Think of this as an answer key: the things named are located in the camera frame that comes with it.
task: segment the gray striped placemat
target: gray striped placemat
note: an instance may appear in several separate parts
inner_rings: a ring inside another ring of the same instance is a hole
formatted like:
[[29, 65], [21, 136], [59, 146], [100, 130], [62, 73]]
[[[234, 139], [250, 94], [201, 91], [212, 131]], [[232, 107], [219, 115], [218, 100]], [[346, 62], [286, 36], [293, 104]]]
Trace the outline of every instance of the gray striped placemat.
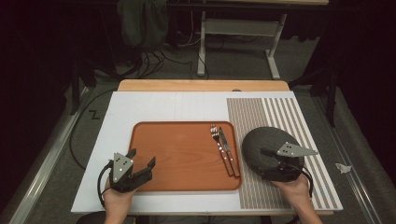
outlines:
[[[276, 127], [291, 134], [303, 147], [317, 150], [295, 98], [228, 98], [230, 122], [238, 149], [251, 130]], [[239, 153], [242, 171], [240, 202], [243, 209], [288, 209], [279, 189], [253, 173]], [[320, 155], [305, 157], [305, 167], [314, 178], [312, 203], [318, 210], [341, 210], [342, 205]]]

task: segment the silverware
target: silverware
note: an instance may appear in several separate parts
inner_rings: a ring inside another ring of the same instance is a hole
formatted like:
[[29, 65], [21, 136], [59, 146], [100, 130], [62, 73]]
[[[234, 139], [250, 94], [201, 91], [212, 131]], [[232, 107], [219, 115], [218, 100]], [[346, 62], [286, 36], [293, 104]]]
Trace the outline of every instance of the silverware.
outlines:
[[216, 143], [218, 144], [219, 151], [221, 153], [221, 157], [224, 161], [225, 167], [227, 168], [228, 175], [233, 175], [233, 168], [230, 165], [230, 161], [228, 159], [227, 153], [225, 152], [224, 148], [221, 145], [218, 128], [215, 124], [210, 125], [210, 133], [212, 134], [213, 139], [215, 139]]
[[230, 160], [230, 164], [233, 167], [233, 173], [235, 174], [235, 176], [240, 176], [238, 166], [236, 165], [236, 162], [233, 159], [233, 154], [231, 154], [230, 146], [228, 146], [227, 139], [225, 138], [224, 132], [221, 129], [221, 127], [219, 127], [219, 135], [221, 138], [221, 142], [224, 145], [225, 151], [227, 152], [228, 159]]

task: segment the fork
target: fork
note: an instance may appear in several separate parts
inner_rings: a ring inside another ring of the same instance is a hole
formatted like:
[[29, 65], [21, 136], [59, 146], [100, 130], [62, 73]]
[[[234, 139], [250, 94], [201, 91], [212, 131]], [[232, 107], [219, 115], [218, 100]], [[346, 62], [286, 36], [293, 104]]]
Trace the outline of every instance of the fork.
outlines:
[[225, 167], [227, 168], [228, 175], [233, 175], [233, 168], [231, 167], [230, 160], [228, 159], [224, 147], [221, 145], [218, 127], [215, 124], [210, 125], [210, 133], [212, 134], [213, 139], [215, 139], [216, 143], [218, 144], [218, 148], [224, 161]]

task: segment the knife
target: knife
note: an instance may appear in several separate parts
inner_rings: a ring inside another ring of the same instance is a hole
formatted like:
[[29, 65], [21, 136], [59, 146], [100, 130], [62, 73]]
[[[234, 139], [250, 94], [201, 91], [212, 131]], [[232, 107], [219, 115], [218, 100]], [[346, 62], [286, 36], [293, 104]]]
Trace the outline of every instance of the knife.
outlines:
[[240, 173], [239, 173], [239, 170], [238, 170], [238, 166], [236, 165], [236, 162], [233, 159], [233, 154], [231, 154], [230, 146], [227, 143], [227, 139], [225, 138], [224, 132], [221, 129], [221, 127], [219, 127], [219, 135], [220, 135], [220, 138], [221, 138], [221, 142], [223, 143], [224, 148], [225, 148], [225, 150], [227, 152], [228, 159], [230, 159], [230, 163], [231, 163], [231, 166], [233, 167], [234, 175], [235, 176], [240, 176]]

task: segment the wooden tray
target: wooden tray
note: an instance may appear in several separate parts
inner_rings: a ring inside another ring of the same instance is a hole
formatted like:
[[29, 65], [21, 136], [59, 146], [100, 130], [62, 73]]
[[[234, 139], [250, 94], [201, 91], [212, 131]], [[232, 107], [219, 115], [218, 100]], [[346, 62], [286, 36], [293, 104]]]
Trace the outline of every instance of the wooden tray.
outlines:
[[222, 128], [239, 167], [233, 125], [227, 121], [140, 122], [129, 149], [136, 148], [134, 172], [156, 157], [153, 178], [140, 191], [232, 190], [241, 178], [228, 176], [210, 124]]

